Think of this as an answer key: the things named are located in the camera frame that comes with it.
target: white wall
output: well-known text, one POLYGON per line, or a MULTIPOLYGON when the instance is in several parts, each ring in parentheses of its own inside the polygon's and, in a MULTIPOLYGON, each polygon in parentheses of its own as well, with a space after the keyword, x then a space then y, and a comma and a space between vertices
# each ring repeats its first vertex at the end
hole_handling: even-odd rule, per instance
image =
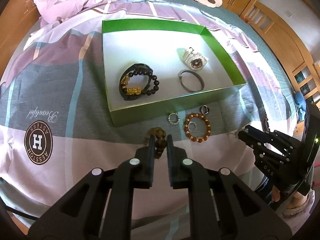
POLYGON ((315 63, 320 61, 320 19, 302 0, 260 0, 276 12, 300 37, 315 63))

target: round logo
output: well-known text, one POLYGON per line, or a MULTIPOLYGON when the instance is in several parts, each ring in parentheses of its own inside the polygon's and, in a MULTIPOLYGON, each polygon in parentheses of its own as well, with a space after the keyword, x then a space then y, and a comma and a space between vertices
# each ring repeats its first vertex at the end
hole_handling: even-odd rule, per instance
POLYGON ((35 121, 26 131, 24 147, 29 159, 37 165, 45 164, 52 153, 52 133, 44 121, 35 121))

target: black beaded bracelet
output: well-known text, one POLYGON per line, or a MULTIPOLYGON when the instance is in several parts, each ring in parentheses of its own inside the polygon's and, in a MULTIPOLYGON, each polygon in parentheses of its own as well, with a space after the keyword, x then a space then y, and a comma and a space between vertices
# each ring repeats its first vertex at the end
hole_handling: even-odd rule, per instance
POLYGON ((159 90, 159 84, 160 82, 157 80, 157 76, 153 74, 153 70, 148 65, 142 63, 133 64, 122 74, 119 82, 119 92, 125 101, 132 101, 140 98, 141 95, 150 96, 155 94, 159 90), (141 87, 128 88, 127 85, 130 78, 137 75, 148 76, 148 84, 144 89, 141 87), (154 87, 153 89, 148 90, 152 80, 154 81, 154 87))

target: bed sheet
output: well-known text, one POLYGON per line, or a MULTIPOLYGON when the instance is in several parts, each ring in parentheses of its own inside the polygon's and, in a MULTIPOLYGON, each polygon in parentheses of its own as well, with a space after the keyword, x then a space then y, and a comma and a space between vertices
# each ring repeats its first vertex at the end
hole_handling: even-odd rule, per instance
MULTIPOLYGON (((197 8, 154 0, 109 2, 63 23, 45 26, 14 62, 0 94, 0 149, 4 152, 0 175, 26 197, 41 203, 43 210, 92 168, 113 169, 133 157, 151 127, 162 127, 172 134, 175 146, 184 148, 206 168, 228 167, 241 175, 252 171, 254 157, 234 136, 236 130, 247 124, 262 130, 265 115, 271 130, 292 135, 296 124, 274 72, 241 29, 197 8), (246 86, 230 98, 208 105, 212 136, 205 143, 192 143, 182 127, 169 124, 166 116, 112 126, 104 86, 101 22, 126 17, 204 25, 242 72, 246 86), (43 165, 30 161, 23 143, 27 128, 36 120, 47 122, 53 135, 52 155, 43 165)), ((198 108, 179 115, 183 119, 195 111, 198 108)), ((176 236, 188 233, 188 194, 170 188, 166 152, 156 160, 154 176, 151 190, 135 191, 132 219, 134 227, 140 227, 132 231, 133 239, 150 239, 148 235, 141 238, 145 230, 165 239, 176 221, 184 225, 174 233, 179 239, 176 236), (145 217, 157 219, 144 228, 141 220, 145 217)))

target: black cable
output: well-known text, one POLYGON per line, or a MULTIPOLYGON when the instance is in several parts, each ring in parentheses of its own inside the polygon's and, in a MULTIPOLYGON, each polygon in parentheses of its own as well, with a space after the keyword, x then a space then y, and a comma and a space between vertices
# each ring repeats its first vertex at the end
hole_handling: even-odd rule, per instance
POLYGON ((7 205, 4 203, 4 201, 2 200, 1 197, 0 197, 0 202, 2 203, 2 205, 4 206, 4 208, 5 208, 7 211, 10 211, 10 212, 12 212, 12 213, 14 213, 14 214, 17 214, 17 215, 21 216, 21 217, 28 218, 28 219, 31 219, 31 220, 34 220, 34 221, 36 221, 36 220, 38 219, 38 217, 34 217, 34 216, 31 216, 31 215, 25 214, 25 213, 23 213, 23 212, 21 212, 21 211, 19 211, 19 210, 16 210, 16 209, 14 209, 14 208, 12 208, 12 207, 7 206, 7 205))

